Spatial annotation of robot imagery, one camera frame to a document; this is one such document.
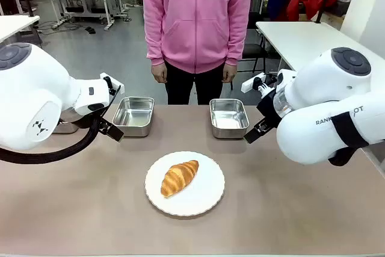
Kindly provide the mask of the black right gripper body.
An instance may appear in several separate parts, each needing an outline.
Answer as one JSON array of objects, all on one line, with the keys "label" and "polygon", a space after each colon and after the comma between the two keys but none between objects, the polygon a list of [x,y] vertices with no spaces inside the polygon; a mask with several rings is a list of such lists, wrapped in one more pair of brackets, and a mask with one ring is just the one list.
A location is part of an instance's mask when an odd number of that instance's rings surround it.
[{"label": "black right gripper body", "polygon": [[257,109],[263,115],[263,119],[257,123],[258,128],[277,128],[281,117],[277,114],[274,108],[273,100],[276,95],[276,90],[273,89],[265,96],[262,97],[261,101],[257,105]]}]

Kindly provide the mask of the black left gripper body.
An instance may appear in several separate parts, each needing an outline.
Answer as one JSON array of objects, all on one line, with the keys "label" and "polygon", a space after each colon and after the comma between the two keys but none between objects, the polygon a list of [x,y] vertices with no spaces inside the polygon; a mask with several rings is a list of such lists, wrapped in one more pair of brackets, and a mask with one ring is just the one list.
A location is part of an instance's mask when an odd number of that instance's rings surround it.
[{"label": "black left gripper body", "polygon": [[86,116],[81,117],[79,120],[72,122],[75,126],[80,129],[87,129],[92,127],[95,123],[97,125],[100,124],[100,120],[102,119],[102,115],[104,113],[104,109],[99,109],[96,111],[87,114]]}]

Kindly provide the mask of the person's left hand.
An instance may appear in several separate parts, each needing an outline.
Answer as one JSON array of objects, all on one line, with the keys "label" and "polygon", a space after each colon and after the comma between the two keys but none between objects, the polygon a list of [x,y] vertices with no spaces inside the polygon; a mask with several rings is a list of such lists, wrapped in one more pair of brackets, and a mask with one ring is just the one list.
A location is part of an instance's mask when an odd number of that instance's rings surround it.
[{"label": "person's left hand", "polygon": [[223,67],[223,83],[230,83],[233,81],[235,75],[237,74],[237,66],[229,65],[227,63],[224,64]]}]

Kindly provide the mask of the person's right hand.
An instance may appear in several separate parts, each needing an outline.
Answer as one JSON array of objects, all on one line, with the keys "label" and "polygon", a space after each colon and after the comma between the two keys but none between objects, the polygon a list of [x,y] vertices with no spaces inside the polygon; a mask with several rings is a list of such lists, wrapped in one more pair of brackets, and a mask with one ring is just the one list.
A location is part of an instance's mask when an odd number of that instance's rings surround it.
[{"label": "person's right hand", "polygon": [[152,66],[151,73],[158,83],[165,84],[167,82],[167,67],[165,63]]}]

